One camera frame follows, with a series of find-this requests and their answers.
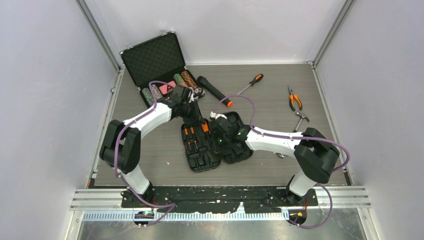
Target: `robotic arm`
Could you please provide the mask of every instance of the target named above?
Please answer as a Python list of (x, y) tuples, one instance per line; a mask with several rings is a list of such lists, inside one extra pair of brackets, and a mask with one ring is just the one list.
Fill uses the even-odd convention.
[[(125, 142), (119, 144), (117, 169), (125, 181), (146, 201), (150, 201), (153, 197), (153, 186), (144, 176), (138, 164), (141, 139), (154, 128), (175, 117), (183, 117), (186, 123), (199, 121), (202, 115), (197, 102), (188, 101), (190, 92), (188, 88), (177, 85), (170, 97), (167, 99), (161, 98), (155, 110), (144, 118), (134, 122), (150, 109), (123, 122), (113, 120), (107, 127), (99, 155), (109, 166), (114, 167), (118, 134), (125, 125), (133, 123), (122, 135)], [(328, 183), (340, 155), (339, 151), (329, 143), (264, 135), (264, 133), (268, 133), (290, 136), (290, 138), (302, 136), (324, 138), (314, 128), (308, 128), (305, 132), (294, 133), (268, 131), (258, 127), (254, 127), (255, 131), (253, 131), (249, 125), (235, 127), (235, 124), (227, 120), (224, 114), (214, 116), (209, 125), (214, 141), (224, 140), (229, 145), (236, 143), (238, 146), (247, 146), (253, 151), (265, 150), (295, 158), (301, 167), (301, 171), (292, 177), (285, 191), (287, 200), (293, 204), (300, 201), (316, 183)]]

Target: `white wall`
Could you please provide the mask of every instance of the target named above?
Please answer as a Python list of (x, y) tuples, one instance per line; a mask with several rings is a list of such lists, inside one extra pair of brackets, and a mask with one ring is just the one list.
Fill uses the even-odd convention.
[(422, 239), (424, 1), (356, 1), (318, 65), (382, 239)]
[(0, 32), (1, 239), (62, 239), (116, 71), (74, 0), (2, 0)]
[(87, 0), (118, 62), (126, 44), (174, 30), (186, 63), (313, 60), (343, 0)]

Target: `table surface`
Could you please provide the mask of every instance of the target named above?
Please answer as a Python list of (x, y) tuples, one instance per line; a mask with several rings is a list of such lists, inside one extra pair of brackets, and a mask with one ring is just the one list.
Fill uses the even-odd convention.
[[(316, 128), (326, 138), (333, 139), (330, 125), (318, 91), (317, 84), (308, 64), (269, 65), (199, 65), (188, 66), (197, 78), (204, 76), (224, 95), (237, 94), (259, 73), (264, 74), (261, 82), (249, 87), (243, 95), (251, 97), (256, 104), (255, 126), (265, 130), (292, 132), (299, 121), (289, 107), (288, 85), (303, 103), (302, 112), (310, 122), (303, 121), (299, 131), (307, 127)], [(232, 97), (233, 106), (220, 105), (217, 112), (236, 111), (248, 124), (252, 114), (251, 104), (241, 98)], [(199, 100), (203, 117), (216, 107), (218, 100), (209, 92)], [(127, 71), (122, 79), (112, 119), (120, 121), (132, 118), (147, 109)], [(244, 185), (285, 186), (301, 169), (294, 158), (278, 158), (269, 151), (255, 151), (253, 156), (235, 164), (226, 164), (204, 172), (190, 170), (181, 139), (181, 118), (173, 119), (151, 131), (141, 141), (140, 167), (154, 186), (181, 185)], [(100, 161), (96, 186), (123, 185), (114, 177), (113, 169)], [(346, 185), (342, 171), (331, 175), (328, 185)]]

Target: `screwdriver shaft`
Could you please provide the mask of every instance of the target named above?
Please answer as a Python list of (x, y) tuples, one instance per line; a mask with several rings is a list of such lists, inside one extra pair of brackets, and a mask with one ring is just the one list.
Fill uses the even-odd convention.
[(243, 90), (241, 90), (239, 93), (237, 93), (237, 95), (241, 94), (244, 90), (248, 89), (248, 87), (250, 87), (250, 84), (247, 85), (247, 87), (243, 88)]

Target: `poker chip set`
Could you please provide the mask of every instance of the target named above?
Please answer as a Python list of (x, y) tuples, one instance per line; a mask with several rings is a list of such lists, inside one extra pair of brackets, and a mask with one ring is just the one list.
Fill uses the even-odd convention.
[(160, 99), (167, 97), (173, 90), (166, 84), (153, 84), (152, 95), (149, 90), (151, 81), (192, 88), (195, 98), (205, 95), (204, 89), (199, 87), (195, 77), (186, 68), (177, 34), (173, 31), (131, 46), (121, 51), (120, 56), (147, 107), (153, 104), (153, 95)]

